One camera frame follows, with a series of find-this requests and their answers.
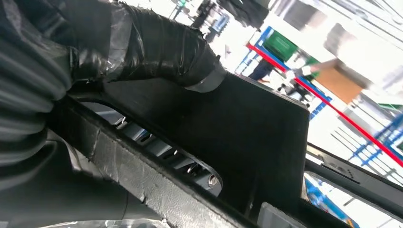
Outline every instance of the black flexible duct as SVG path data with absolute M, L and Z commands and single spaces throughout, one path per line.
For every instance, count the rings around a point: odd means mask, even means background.
M 226 75 L 200 31 L 149 10 L 98 0 L 1 0 L 0 12 L 0 166 L 43 145 L 43 113 L 71 87 L 70 69 L 73 81 L 163 77 L 199 92 Z
M 40 34 L 21 17 L 10 0 L 0 2 L 0 167 L 35 155 L 45 144 L 44 113 L 71 87 L 69 69 L 49 52 L 69 52 L 59 45 L 43 47 Z

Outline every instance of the blue metal rack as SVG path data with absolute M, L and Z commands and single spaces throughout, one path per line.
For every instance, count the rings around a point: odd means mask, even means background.
M 307 186 L 307 194 L 309 201 L 312 205 L 328 210 L 338 219 L 346 222 L 353 228 L 359 228 L 360 226 L 352 220 L 343 210 L 341 210 L 327 195 L 323 194 L 322 191 L 315 187 L 308 179 L 305 178 L 305 184 Z
M 401 155 L 398 151 L 396 151 L 392 146 L 396 143 L 396 141 L 401 139 L 401 137 L 403 136 L 403 130 L 401 129 L 402 125 L 403 125 L 403 114 L 400 114 L 395 119 L 393 119 L 393 121 L 391 121 L 390 124 L 388 124 L 384 129 L 382 129 L 374 136 L 375 139 L 382 142 L 382 144 L 385 145 L 386 148 L 388 148 L 401 160 L 403 160 L 403 155 Z M 363 160 L 358 155 L 359 153 L 362 153 L 364 150 L 368 150 L 369 146 L 373 146 L 372 141 L 367 141 L 366 144 L 361 145 L 348 160 L 351 160 L 354 157 L 358 157 L 362 161 L 361 166 L 364 166 L 382 153 L 382 150 L 378 148 L 376 149 L 375 153 L 372 153 L 371 156 L 368 157 L 368 159 Z
M 276 62 L 278 62 L 280 65 L 282 65 L 286 70 L 290 70 L 290 68 L 285 65 L 282 61 L 280 61 L 277 57 L 275 57 L 273 54 L 271 54 L 267 49 L 265 49 L 262 44 L 263 42 L 271 35 L 271 31 L 273 30 L 272 27 L 268 26 L 266 28 L 266 30 L 264 32 L 262 32 L 262 34 L 260 35 L 260 38 L 255 42 L 254 46 L 257 47 L 259 50 L 261 50 L 262 52 L 264 52 L 266 55 L 268 55 L 271 59 L 275 60 Z M 243 60 L 241 61 L 241 63 L 237 66 L 236 70 L 238 70 L 238 68 L 243 64 L 246 63 L 246 66 L 248 66 L 252 60 L 256 59 L 259 55 L 255 54 L 253 58 L 248 59 L 248 56 L 251 54 L 252 50 L 249 50 L 248 54 L 243 58 Z

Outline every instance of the person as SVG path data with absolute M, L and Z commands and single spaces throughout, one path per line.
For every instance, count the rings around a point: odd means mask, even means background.
M 178 1 L 178 5 L 174 9 L 174 11 L 176 10 L 176 13 L 173 16 L 172 20 L 176 19 L 176 17 L 181 13 L 181 11 L 185 7 L 185 5 L 186 5 L 186 0 L 179 0 Z
M 258 82 L 268 82 L 264 81 L 263 78 L 266 75 L 269 75 L 270 72 L 274 69 L 274 66 L 266 61 L 265 59 L 262 59 L 259 64 L 255 67 L 253 72 L 249 75 L 249 78 L 258 81 Z
M 302 76 L 304 79 L 306 79 L 307 81 L 311 81 L 312 80 L 312 76 L 311 75 L 307 75 L 307 76 Z M 284 89 L 285 91 L 286 91 L 286 95 L 287 96 L 292 96 L 294 93 L 298 93 L 301 97 L 299 98 L 299 101 L 304 101 L 304 100 L 306 100 L 306 95 L 309 95 L 310 94 L 310 92 L 309 91 L 307 91 L 303 86 L 301 86 L 299 83 L 297 83 L 296 82 L 296 80 L 295 79 L 291 79 L 290 80 L 290 84 L 292 85 L 291 86 L 291 89 L 289 89 L 289 90 L 286 90 L 286 85 L 285 84 L 281 84 L 281 87 L 279 87 L 278 89 L 277 89 L 277 91 L 279 91 L 279 92 L 281 92 L 281 90 L 282 89 Z

